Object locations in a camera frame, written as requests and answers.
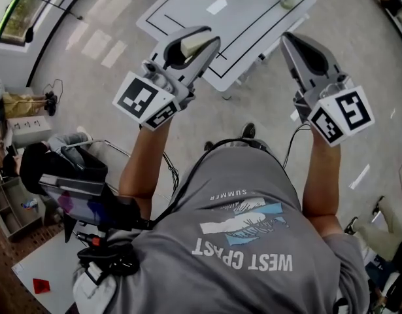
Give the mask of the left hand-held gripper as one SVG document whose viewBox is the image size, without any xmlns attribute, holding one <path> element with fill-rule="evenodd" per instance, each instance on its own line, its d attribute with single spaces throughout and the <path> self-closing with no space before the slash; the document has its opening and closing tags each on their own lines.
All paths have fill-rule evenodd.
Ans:
<svg viewBox="0 0 402 314">
<path fill-rule="evenodd" d="M 156 45 L 153 57 L 142 62 L 142 76 L 128 73 L 112 104 L 139 125 L 158 129 L 195 99 L 193 82 L 219 49 L 220 38 L 212 37 L 209 26 L 167 35 Z"/>
</svg>

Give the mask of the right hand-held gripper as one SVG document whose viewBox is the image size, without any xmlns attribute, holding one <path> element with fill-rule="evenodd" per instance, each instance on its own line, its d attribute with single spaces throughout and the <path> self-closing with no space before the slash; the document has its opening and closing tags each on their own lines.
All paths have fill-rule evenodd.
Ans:
<svg viewBox="0 0 402 314">
<path fill-rule="evenodd" d="M 361 86 L 341 68 L 333 53 L 306 35 L 284 32 L 281 49 L 300 89 L 293 99 L 302 122 L 309 123 L 331 146 L 337 146 L 375 123 Z"/>
</svg>

